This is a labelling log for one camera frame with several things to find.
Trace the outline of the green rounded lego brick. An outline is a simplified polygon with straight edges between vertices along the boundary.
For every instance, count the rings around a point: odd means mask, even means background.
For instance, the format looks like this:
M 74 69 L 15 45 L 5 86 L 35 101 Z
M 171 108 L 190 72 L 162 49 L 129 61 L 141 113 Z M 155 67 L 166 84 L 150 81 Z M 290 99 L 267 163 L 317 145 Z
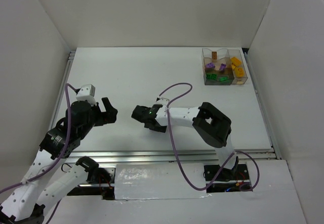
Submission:
M 226 81 L 226 80 L 228 80 L 228 77 L 227 77 L 227 76 L 220 76 L 220 77 L 218 78 L 218 81 L 219 81 L 219 82 L 223 82 L 223 81 Z

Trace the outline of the purple lego plate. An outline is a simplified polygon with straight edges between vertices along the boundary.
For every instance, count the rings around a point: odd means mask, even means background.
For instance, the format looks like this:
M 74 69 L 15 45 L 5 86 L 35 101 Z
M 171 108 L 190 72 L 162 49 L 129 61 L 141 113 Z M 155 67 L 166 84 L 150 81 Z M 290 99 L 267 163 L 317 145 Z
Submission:
M 222 63 L 219 68 L 219 71 L 224 71 L 226 68 L 227 68 L 227 65 Z

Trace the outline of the yellow butterfly lego brick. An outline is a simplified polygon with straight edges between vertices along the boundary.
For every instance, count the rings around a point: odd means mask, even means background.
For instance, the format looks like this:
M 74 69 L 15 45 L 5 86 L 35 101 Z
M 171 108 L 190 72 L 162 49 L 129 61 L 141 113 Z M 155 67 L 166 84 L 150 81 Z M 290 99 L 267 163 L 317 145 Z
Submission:
M 234 72 L 236 77 L 245 77 L 245 71 L 243 68 L 237 67 Z

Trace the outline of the yellow rectangular lego brick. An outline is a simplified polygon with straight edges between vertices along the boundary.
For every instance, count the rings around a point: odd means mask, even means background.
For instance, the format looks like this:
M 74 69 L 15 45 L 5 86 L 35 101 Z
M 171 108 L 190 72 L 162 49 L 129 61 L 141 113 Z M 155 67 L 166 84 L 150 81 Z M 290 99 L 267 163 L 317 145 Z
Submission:
M 237 57 L 232 57 L 231 62 L 233 65 L 235 65 L 235 67 L 238 67 L 241 65 L 241 60 L 239 60 Z

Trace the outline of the brown lego plate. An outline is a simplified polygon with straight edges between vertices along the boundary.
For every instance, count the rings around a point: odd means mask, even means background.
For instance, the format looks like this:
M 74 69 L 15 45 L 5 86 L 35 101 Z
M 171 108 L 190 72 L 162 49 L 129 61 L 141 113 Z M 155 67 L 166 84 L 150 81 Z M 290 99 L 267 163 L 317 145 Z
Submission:
M 217 52 L 212 52 L 212 59 L 217 60 Z

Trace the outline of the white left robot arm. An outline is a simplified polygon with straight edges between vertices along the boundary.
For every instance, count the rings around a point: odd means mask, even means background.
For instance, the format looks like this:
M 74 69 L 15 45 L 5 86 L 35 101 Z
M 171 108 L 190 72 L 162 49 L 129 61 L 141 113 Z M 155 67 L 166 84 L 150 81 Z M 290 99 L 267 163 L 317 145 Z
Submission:
M 49 130 L 23 180 L 11 187 L 12 194 L 1 204 L 1 223 L 42 223 L 50 209 L 79 184 L 109 183 L 109 173 L 88 156 L 81 157 L 62 177 L 49 185 L 81 140 L 95 126 L 116 122 L 117 110 L 102 98 L 105 111 L 95 101 L 68 105 L 65 117 Z

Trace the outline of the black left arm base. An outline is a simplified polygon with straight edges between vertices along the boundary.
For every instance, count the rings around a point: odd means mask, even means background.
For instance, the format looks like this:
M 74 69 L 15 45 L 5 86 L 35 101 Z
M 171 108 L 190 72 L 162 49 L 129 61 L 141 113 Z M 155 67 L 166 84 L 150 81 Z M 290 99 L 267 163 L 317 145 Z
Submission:
M 97 196 L 102 200 L 115 199 L 114 167 L 99 167 L 91 178 L 72 189 L 67 196 Z

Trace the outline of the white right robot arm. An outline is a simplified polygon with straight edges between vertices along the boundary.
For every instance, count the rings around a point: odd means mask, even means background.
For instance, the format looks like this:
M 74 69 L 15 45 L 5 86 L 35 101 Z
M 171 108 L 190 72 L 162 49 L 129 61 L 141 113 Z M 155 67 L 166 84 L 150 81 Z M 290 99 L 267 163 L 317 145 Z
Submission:
M 211 103 L 203 102 L 199 107 L 168 108 L 161 103 L 152 107 L 137 105 L 132 118 L 144 127 L 165 133 L 170 126 L 194 128 L 202 140 L 213 147 L 218 155 L 219 165 L 235 172 L 238 157 L 231 141 L 231 120 Z

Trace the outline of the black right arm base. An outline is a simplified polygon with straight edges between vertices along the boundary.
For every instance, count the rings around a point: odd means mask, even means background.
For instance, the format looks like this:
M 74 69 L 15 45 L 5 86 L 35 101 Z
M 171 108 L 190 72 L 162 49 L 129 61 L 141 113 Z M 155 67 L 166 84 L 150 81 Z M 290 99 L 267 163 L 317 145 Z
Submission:
M 209 183 L 220 169 L 219 165 L 204 165 L 203 177 Z M 214 182 L 248 182 L 250 180 L 246 164 L 239 164 L 235 170 L 223 169 Z

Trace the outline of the white foil cover panel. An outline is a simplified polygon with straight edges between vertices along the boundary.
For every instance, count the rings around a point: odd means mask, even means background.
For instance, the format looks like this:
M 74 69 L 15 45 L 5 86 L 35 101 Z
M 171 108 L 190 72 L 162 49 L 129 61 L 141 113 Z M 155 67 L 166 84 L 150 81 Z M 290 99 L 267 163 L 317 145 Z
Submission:
M 116 167 L 116 200 L 199 199 L 206 191 L 193 189 L 176 163 L 119 164 Z

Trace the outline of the clear stepped sorting container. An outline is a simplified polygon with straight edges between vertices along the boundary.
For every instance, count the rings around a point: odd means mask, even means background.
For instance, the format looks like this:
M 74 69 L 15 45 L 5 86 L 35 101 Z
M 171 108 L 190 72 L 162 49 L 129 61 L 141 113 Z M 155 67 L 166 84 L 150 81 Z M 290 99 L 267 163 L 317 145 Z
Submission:
M 212 59 L 212 52 L 217 52 L 217 60 Z M 205 70 L 205 64 L 213 62 L 215 64 L 214 70 Z M 226 64 L 227 68 L 224 71 L 219 71 L 221 64 Z M 202 48 L 202 67 L 204 73 L 204 83 L 205 85 L 231 85 L 234 76 L 230 65 L 229 51 L 226 48 L 221 48 L 218 50 L 211 50 L 208 48 Z M 217 74 L 216 80 L 206 80 L 207 74 Z M 218 78 L 220 76 L 227 76 L 228 80 L 219 82 Z

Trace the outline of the clear narrow sorting bin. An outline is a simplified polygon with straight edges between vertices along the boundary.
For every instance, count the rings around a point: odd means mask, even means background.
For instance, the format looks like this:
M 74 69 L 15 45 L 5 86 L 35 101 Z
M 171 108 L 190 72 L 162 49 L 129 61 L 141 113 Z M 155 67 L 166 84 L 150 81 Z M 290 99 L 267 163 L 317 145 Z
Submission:
M 240 50 L 229 50 L 230 65 L 233 72 L 234 80 L 232 84 L 244 85 L 248 80 L 248 75 L 243 63 Z

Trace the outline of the aluminium table edge rail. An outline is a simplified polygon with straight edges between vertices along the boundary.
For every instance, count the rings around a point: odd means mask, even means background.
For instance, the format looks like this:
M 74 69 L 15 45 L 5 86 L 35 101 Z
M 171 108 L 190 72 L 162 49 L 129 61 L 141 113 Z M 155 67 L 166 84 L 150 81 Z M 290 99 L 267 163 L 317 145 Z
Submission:
M 137 152 L 74 152 L 67 158 L 67 163 L 76 163 L 76 161 L 88 156 L 100 164 L 153 164 L 164 162 L 175 162 L 176 157 L 173 151 L 137 151 Z M 182 162 L 216 162 L 219 160 L 214 150 L 184 150 L 179 151 L 179 159 Z

